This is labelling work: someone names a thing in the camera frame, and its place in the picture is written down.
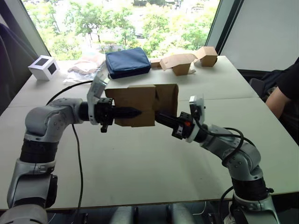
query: person's arm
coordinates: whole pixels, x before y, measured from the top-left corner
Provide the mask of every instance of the person's arm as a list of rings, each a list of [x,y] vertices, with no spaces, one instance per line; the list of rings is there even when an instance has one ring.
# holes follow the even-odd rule
[[[273,114],[280,118],[285,105],[291,100],[277,87],[266,101],[266,105],[270,108]]]

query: blue pouch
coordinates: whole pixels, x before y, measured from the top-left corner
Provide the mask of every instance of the blue pouch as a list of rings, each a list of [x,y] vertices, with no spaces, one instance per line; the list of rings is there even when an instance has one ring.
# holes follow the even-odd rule
[[[106,65],[112,79],[148,73],[150,62],[141,48],[106,53]]]

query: table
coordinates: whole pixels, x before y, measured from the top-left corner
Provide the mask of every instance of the table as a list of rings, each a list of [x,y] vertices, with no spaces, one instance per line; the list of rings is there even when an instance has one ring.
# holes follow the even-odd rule
[[[259,98],[205,103],[205,123],[238,128],[256,144],[268,187],[277,194],[299,191],[299,148]],[[0,117],[0,209],[7,208],[6,193],[21,151],[24,119],[32,108],[11,107]],[[178,113],[181,111],[189,111],[187,101],[179,102]],[[219,199],[232,185],[218,157],[196,142],[172,137],[171,130],[160,124],[140,128],[114,125],[106,134],[88,122],[76,127],[85,182],[83,207]],[[79,168],[70,126],[56,159],[58,193],[52,208],[73,208],[78,203]]]
[[[51,81],[37,81],[34,76],[24,84],[19,93],[10,103],[10,107],[16,106],[42,106],[54,94],[73,83],[63,83],[66,79],[66,71],[69,64],[58,62],[62,71],[56,74]],[[196,68],[196,73],[187,76],[175,76],[171,69],[151,70],[148,74],[111,80],[107,88],[127,88],[129,85],[140,84],[170,84],[177,83],[179,88],[178,100],[189,100],[190,95],[204,94],[205,99],[227,98],[257,98],[256,92],[248,85],[238,70],[225,57],[219,56],[214,67]],[[69,90],[61,97],[82,98],[86,100],[86,94],[90,85]]]

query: white box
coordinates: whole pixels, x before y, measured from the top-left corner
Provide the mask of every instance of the white box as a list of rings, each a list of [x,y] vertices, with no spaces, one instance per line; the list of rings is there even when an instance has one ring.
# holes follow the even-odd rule
[[[59,70],[55,58],[41,55],[35,62],[28,66],[37,80],[49,81]]]

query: cardboard piece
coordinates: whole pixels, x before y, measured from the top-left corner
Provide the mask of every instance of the cardboard piece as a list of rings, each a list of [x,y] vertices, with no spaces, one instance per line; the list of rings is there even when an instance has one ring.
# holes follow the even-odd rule
[[[197,61],[194,64],[198,63],[200,60],[201,66],[203,67],[213,67],[217,62],[217,52],[214,47],[201,47],[194,52],[194,55],[197,57]]]
[[[176,76],[183,76],[188,74],[190,64],[195,59],[196,56],[193,54],[171,55],[169,57],[162,58],[160,65],[164,71],[172,68]]]
[[[160,69],[161,65],[160,65],[160,58],[152,58],[150,60],[150,66],[152,69]]]
[[[114,123],[120,126],[154,126],[155,111],[177,115],[176,84],[133,85],[123,89],[106,89],[105,94],[114,99],[115,106],[131,106],[142,111],[142,114],[135,118],[115,119]]]

